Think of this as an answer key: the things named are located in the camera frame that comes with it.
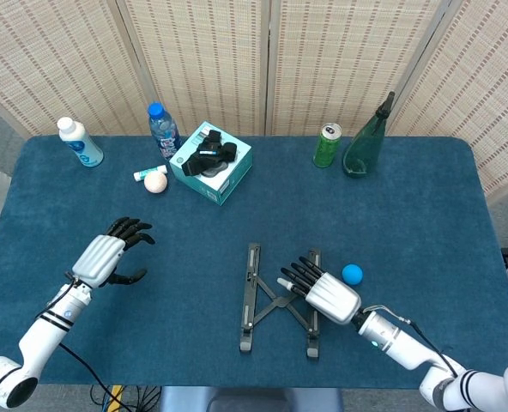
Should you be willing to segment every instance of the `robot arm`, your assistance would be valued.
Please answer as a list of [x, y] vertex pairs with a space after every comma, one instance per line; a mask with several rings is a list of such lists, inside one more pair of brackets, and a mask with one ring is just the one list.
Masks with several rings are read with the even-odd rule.
[[70, 284], [40, 312], [33, 325], [20, 340], [23, 365], [0, 356], [0, 406], [20, 406], [33, 394], [46, 362], [65, 335], [90, 303], [90, 292], [107, 283], [131, 284], [147, 272], [140, 270], [132, 277], [117, 275], [115, 268], [123, 253], [141, 240], [154, 240], [142, 229], [151, 228], [138, 219], [123, 217], [109, 227], [107, 234], [97, 236], [79, 257], [69, 276]]
[[384, 309], [407, 324], [411, 324], [410, 320], [398, 317], [385, 306], [362, 309], [360, 297], [353, 289], [304, 257], [300, 261], [305, 267], [292, 264], [297, 273], [281, 269], [291, 279], [299, 278], [299, 285], [284, 279], [279, 279], [279, 283], [288, 290], [299, 291], [333, 322], [352, 323], [361, 336], [402, 367], [413, 370], [429, 363], [420, 393], [432, 406], [445, 411], [477, 408], [483, 412], [508, 412], [508, 368], [504, 377], [466, 370], [448, 356], [413, 339], [376, 310]]
[[361, 336], [402, 367], [413, 370], [422, 363], [431, 364], [419, 389], [424, 399], [435, 408], [508, 412], [508, 369], [502, 378], [466, 370], [445, 356], [451, 370], [435, 351], [373, 311], [357, 312], [352, 323]]

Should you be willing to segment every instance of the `white plastic bottle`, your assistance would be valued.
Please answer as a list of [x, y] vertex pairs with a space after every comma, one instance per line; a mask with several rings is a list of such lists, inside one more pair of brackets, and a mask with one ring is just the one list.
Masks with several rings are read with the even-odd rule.
[[59, 137], [73, 149], [84, 166], [95, 167], [101, 163], [103, 152], [92, 141], [84, 129], [84, 124], [76, 122], [72, 118], [60, 118], [57, 121], [57, 128]]

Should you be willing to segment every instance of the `white ball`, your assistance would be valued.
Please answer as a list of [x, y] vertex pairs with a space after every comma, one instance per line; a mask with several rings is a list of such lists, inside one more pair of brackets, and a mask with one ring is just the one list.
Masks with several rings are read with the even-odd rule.
[[168, 179], [166, 179], [166, 176], [163, 172], [155, 170], [147, 174], [143, 180], [143, 184], [145, 185], [145, 188], [151, 193], [161, 193], [166, 189]]

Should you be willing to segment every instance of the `robotic finger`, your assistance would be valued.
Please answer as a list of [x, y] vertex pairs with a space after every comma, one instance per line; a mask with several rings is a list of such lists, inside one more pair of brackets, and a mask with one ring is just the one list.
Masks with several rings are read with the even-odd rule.
[[118, 237], [120, 239], [128, 239], [130, 236], [136, 234], [140, 230], [150, 229], [151, 227], [153, 227], [153, 226], [151, 226], [149, 223], [143, 223], [142, 221], [140, 221], [139, 223], [137, 223], [135, 225], [132, 225], [129, 228], [127, 228]]
[[127, 218], [125, 221], [122, 221], [122, 219], [123, 218], [118, 219], [117, 221], [115, 221], [115, 223], [112, 224], [112, 226], [110, 227], [110, 229], [112, 230], [107, 232], [109, 236], [119, 238], [120, 237], [119, 235], [122, 232], [124, 232], [129, 227], [136, 225], [140, 221], [139, 219], [130, 219], [130, 218]]
[[139, 282], [146, 274], [148, 273], [147, 269], [140, 269], [132, 276], [122, 276], [115, 272], [110, 274], [107, 278], [106, 282], [100, 285], [100, 288], [109, 285], [131, 285], [133, 283]]
[[154, 239], [151, 236], [146, 233], [136, 233], [124, 240], [124, 243], [126, 244], [124, 250], [128, 251], [132, 246], [137, 245], [142, 240], [150, 245], [154, 245]]

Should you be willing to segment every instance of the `blue tablecloth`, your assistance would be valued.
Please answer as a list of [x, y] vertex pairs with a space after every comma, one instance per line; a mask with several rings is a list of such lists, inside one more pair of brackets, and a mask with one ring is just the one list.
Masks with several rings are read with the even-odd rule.
[[[252, 169], [223, 206], [172, 173], [160, 195], [135, 182], [133, 172], [163, 163], [148, 137], [96, 138], [106, 158], [93, 169], [56, 136], [27, 142], [0, 221], [0, 355], [21, 361], [17, 343], [66, 281], [63, 273], [95, 235], [129, 215], [154, 224], [157, 244], [131, 249], [119, 272], [147, 267], [147, 276], [93, 291], [64, 340], [107, 383], [418, 386], [424, 367], [403, 370], [353, 327], [326, 319], [320, 359], [308, 360], [305, 332], [283, 310], [256, 327], [252, 352], [241, 354], [249, 242], [261, 243], [260, 275], [273, 289], [280, 290], [282, 265], [318, 247], [331, 273], [346, 263], [364, 269], [357, 291], [365, 305], [385, 304], [416, 320], [466, 367], [504, 371], [508, 281], [466, 143], [387, 138], [378, 170], [349, 179], [338, 159], [327, 169], [313, 166], [312, 137], [245, 141]], [[58, 349], [41, 382], [94, 381]]]

